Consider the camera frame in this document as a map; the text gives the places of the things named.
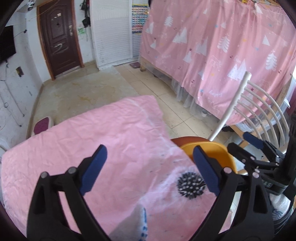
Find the door frame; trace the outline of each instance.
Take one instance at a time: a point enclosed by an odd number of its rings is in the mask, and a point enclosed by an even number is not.
[[[44,3],[41,3],[40,5],[37,6],[37,28],[38,28],[39,40],[40,40],[41,49],[42,49],[42,53],[43,53],[43,56],[44,56],[44,59],[45,59],[46,66],[48,68],[51,79],[55,80],[56,77],[53,74],[52,67],[50,65],[49,58],[48,58],[47,52],[45,50],[45,43],[44,43],[44,39],[43,39],[42,32],[41,32],[40,9],[39,9],[40,6],[43,6],[43,5],[45,5],[45,4],[49,3],[49,2],[52,2],[52,1],[55,1],[55,0],[48,0],[48,1],[46,1]],[[70,1],[71,1],[73,34],[74,34],[76,49],[77,49],[77,52],[78,52],[80,67],[83,68],[84,64],[83,64],[83,61],[82,61],[82,56],[81,56],[81,51],[80,51],[80,46],[79,46],[79,41],[78,41],[78,35],[77,35],[77,30],[76,30],[76,17],[75,17],[74,0],[70,0]]]

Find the pink bedsheet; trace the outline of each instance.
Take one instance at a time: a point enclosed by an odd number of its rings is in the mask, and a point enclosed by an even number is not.
[[[282,8],[238,0],[153,1],[141,43],[142,57],[218,118],[245,71],[276,98],[294,70],[295,50],[296,30]],[[227,124],[243,120],[233,113]]]
[[[177,180],[185,172],[199,174],[189,157],[171,142],[153,96],[125,98],[68,119],[6,152],[2,159],[5,208],[26,233],[30,200],[43,171],[55,175],[78,166],[100,144],[107,161],[91,192],[85,195],[94,217],[107,234],[137,204],[147,210],[148,240],[187,241],[199,227],[215,196],[182,196]],[[70,227],[78,231],[64,195]],[[227,219],[223,230],[229,228]]]

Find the black screen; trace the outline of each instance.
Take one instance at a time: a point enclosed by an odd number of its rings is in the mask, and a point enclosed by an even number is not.
[[[13,26],[8,26],[4,28],[0,35],[0,63],[13,56],[15,53]]]

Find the metal pin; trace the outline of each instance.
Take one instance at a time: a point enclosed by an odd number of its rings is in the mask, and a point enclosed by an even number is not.
[[[47,172],[43,172],[43,173],[41,173],[41,178],[46,178],[46,177],[47,177],[47,175],[48,175],[48,173],[47,173]]]
[[[223,170],[227,174],[230,174],[232,172],[232,169],[230,167],[225,167]]]
[[[75,173],[76,172],[76,167],[70,167],[69,169],[68,169],[68,173],[70,173],[70,174],[73,174],[73,173]]]
[[[253,177],[258,178],[259,177],[259,173],[253,172]]]

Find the floor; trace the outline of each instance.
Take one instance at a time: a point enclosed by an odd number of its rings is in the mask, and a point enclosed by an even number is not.
[[[199,136],[208,138],[217,125],[217,119],[207,116],[201,120],[189,113],[176,94],[163,81],[148,70],[140,72],[129,64],[98,71],[95,64],[77,69],[47,84],[41,95],[33,124],[51,116],[57,125],[62,121],[93,108],[116,102],[124,97],[155,96],[163,112],[170,138]],[[232,133],[221,132],[215,141],[227,143]],[[231,209],[235,212],[239,200],[236,194]]]

